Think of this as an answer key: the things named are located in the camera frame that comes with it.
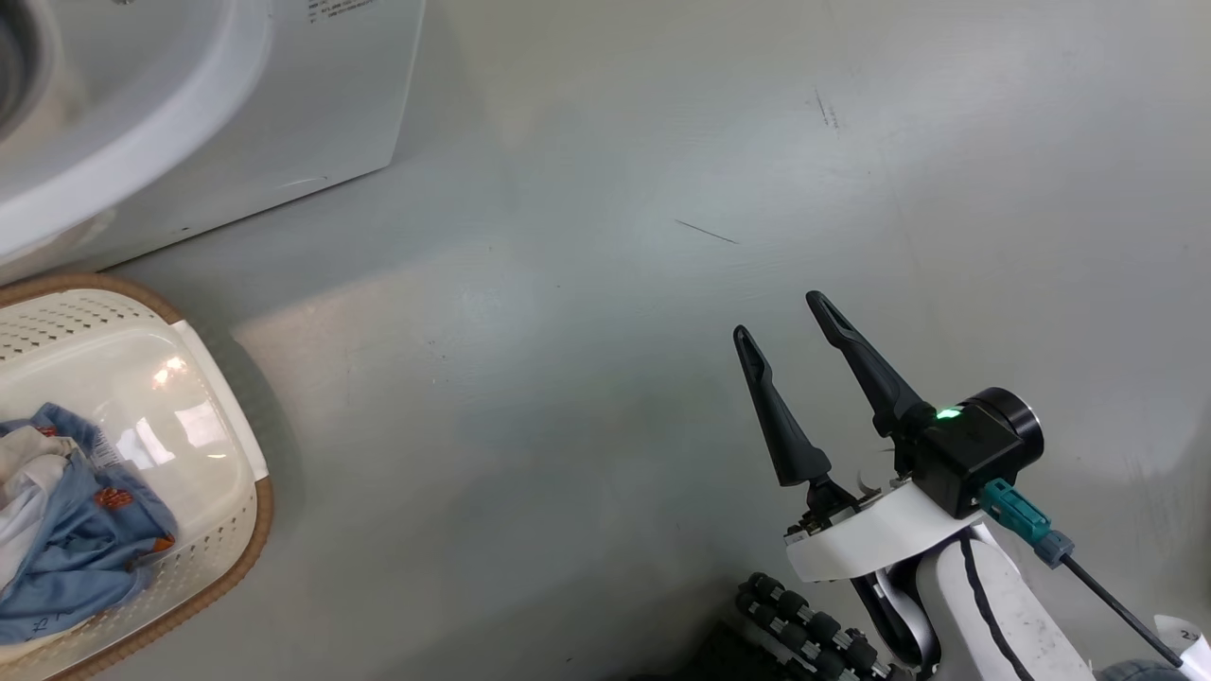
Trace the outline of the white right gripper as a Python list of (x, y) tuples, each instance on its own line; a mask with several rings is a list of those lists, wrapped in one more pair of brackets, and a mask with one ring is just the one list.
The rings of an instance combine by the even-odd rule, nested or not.
[[(810, 290), (805, 298), (826, 340), (851, 366), (873, 410), (876, 431), (882, 437), (918, 437), (932, 418), (932, 405), (922, 400), (821, 290)], [(773, 367), (751, 332), (736, 326), (731, 340), (777, 483), (793, 487), (826, 481), (832, 469), (830, 457), (810, 441), (784, 402), (774, 385)], [(926, 553), (983, 517), (978, 508), (952, 517), (909, 481), (830, 530), (790, 536), (784, 553), (804, 583), (853, 579)]]

